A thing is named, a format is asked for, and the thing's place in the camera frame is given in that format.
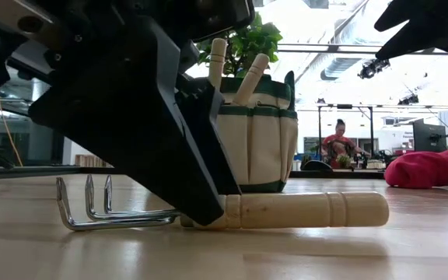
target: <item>metal rake tines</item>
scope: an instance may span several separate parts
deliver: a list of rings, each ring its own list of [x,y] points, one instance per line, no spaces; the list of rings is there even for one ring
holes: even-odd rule
[[[107,176],[107,182],[105,183],[105,197],[103,200],[103,206],[105,214],[98,214],[94,209],[94,183],[93,177],[88,175],[86,180],[86,214],[93,221],[111,221],[117,219],[162,219],[167,217],[174,217],[180,215],[177,210],[155,210],[146,212],[115,212],[111,210],[112,205],[112,179],[111,176]]]
[[[135,227],[149,227],[149,226],[165,226],[173,223],[177,217],[176,212],[172,211],[172,215],[145,215],[145,218],[132,218],[124,216],[122,219],[103,219],[101,222],[76,222],[72,218],[70,211],[70,205],[68,203],[67,187],[63,178],[57,178],[57,203],[58,209],[60,211],[61,221],[70,230],[74,231],[85,231],[85,230],[96,230],[96,229],[126,229]]]

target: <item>wooden handle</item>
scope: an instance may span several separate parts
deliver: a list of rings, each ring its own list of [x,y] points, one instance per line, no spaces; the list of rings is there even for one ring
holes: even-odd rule
[[[248,100],[252,94],[254,94],[255,88],[261,80],[262,74],[264,74],[264,70],[267,68],[268,64],[269,57],[267,55],[258,54],[257,57],[255,57],[254,63],[250,67],[250,70],[248,70],[245,79],[243,79],[240,88],[234,96],[234,104],[240,106],[246,106],[248,104]]]
[[[212,41],[210,52],[210,65],[208,66],[208,80],[216,88],[220,89],[222,81],[222,70],[226,57],[226,40],[215,38]]]
[[[279,229],[383,226],[387,200],[376,192],[320,194],[243,194],[221,196],[225,215],[200,226],[182,215],[184,227],[199,229]]]

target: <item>wooden floor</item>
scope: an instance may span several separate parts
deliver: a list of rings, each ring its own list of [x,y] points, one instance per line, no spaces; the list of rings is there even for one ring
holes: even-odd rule
[[[72,214],[86,220],[83,175],[65,176]],[[101,205],[105,176],[94,176]],[[0,180],[1,280],[447,279],[448,188],[387,188],[381,180],[290,180],[285,192],[377,191],[380,228],[202,232],[178,225],[73,233],[53,177]],[[167,208],[114,177],[114,208]]]

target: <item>person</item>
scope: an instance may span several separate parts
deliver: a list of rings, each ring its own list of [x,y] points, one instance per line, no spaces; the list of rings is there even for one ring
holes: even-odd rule
[[[340,168],[337,158],[339,156],[352,157],[352,151],[364,153],[368,156],[370,154],[363,149],[359,148],[352,140],[343,136],[345,133],[345,122],[341,119],[337,120],[335,133],[326,137],[321,146],[321,153],[329,160],[329,164],[333,168]]]

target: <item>glass wall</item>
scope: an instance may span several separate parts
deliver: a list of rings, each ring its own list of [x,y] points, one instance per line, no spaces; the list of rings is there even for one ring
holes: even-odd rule
[[[63,136],[34,124],[27,113],[49,85],[38,79],[21,79],[15,69],[8,70],[11,79],[0,88],[0,154],[16,166],[20,160],[24,166],[61,165]]]

